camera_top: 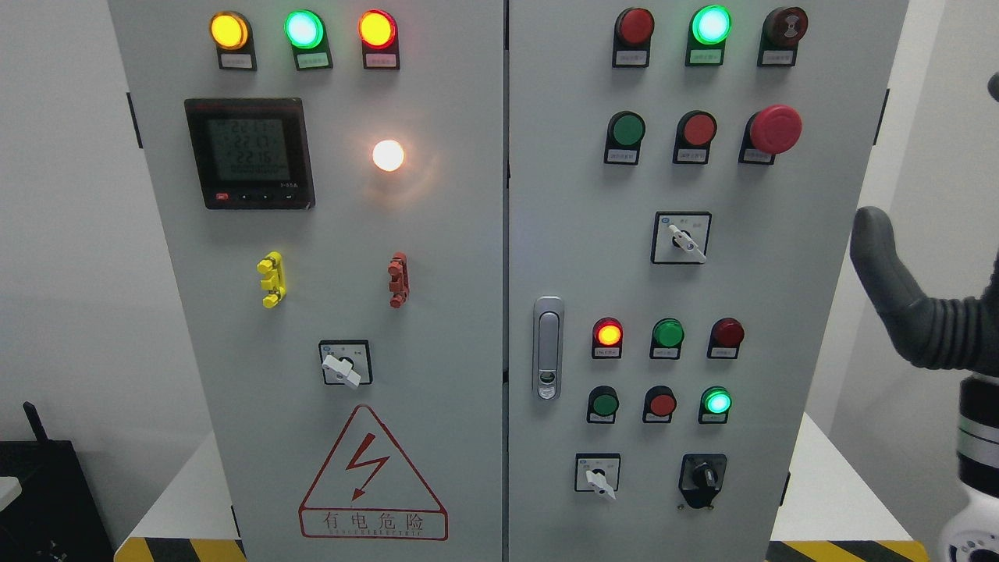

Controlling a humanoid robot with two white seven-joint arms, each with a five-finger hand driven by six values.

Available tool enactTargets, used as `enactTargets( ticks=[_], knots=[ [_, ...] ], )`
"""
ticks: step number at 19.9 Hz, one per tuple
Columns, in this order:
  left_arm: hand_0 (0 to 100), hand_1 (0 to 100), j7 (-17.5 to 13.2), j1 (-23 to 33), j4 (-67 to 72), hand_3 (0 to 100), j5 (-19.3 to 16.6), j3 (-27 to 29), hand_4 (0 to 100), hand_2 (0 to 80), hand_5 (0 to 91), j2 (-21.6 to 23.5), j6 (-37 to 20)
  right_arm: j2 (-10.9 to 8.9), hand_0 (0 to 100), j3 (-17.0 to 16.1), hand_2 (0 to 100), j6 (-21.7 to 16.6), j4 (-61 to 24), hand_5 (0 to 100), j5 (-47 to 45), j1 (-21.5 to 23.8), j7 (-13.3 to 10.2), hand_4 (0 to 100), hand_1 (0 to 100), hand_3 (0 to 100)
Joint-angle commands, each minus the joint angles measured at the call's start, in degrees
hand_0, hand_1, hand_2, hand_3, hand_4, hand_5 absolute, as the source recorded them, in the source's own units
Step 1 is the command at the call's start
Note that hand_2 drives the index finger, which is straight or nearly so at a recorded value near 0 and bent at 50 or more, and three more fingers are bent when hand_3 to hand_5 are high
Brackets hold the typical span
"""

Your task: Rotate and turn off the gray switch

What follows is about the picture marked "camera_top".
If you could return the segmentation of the gray robotic right hand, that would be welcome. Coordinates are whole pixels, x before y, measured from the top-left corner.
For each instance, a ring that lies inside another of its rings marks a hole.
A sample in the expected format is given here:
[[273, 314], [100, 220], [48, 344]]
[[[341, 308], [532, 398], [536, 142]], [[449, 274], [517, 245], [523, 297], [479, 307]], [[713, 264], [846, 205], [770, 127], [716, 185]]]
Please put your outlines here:
[[998, 376], [998, 271], [981, 298], [927, 296], [900, 261], [884, 210], [854, 214], [849, 255], [895, 350], [917, 368]]

